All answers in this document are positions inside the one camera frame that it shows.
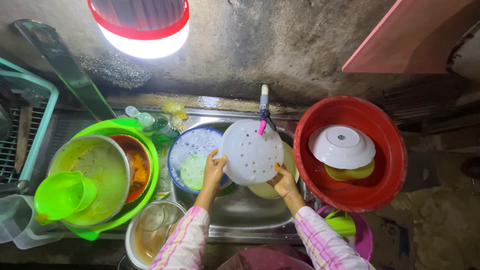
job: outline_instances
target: faucet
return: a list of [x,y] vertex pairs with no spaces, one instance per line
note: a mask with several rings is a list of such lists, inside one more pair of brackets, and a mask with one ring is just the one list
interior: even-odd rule
[[267,127],[270,125],[273,131],[276,132],[276,126],[270,118],[270,111],[268,110],[268,85],[262,85],[262,95],[260,96],[260,128],[258,134],[262,135]]

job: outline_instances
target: pink striped sleeve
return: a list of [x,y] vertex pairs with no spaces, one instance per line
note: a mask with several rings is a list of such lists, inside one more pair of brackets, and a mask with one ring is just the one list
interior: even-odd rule
[[297,212],[295,227],[315,269],[374,269],[310,207],[304,206]]
[[208,237],[210,217],[198,206],[188,210],[162,247],[149,270],[199,269]]

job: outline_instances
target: red plastic basin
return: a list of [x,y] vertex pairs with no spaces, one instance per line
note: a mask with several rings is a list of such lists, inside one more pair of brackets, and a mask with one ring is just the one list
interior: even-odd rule
[[[375,144],[375,170],[365,178],[339,182],[308,148],[319,127],[341,124],[362,130]],[[369,212],[393,200],[407,175],[407,151],[395,123],[374,104],[353,96],[332,96],[311,106],[300,119],[293,142],[295,163],[306,186],[342,211]]]

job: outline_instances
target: pink faucet handle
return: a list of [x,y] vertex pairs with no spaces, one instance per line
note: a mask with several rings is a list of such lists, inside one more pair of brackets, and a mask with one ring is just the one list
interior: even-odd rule
[[263,135],[265,128],[267,127],[267,121],[260,121],[260,128],[258,129],[258,135]]

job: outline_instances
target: lamp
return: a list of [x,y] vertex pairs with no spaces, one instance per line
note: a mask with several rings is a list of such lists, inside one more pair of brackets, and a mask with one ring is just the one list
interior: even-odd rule
[[132,56],[165,57],[178,51],[187,40],[187,0],[87,1],[107,40]]

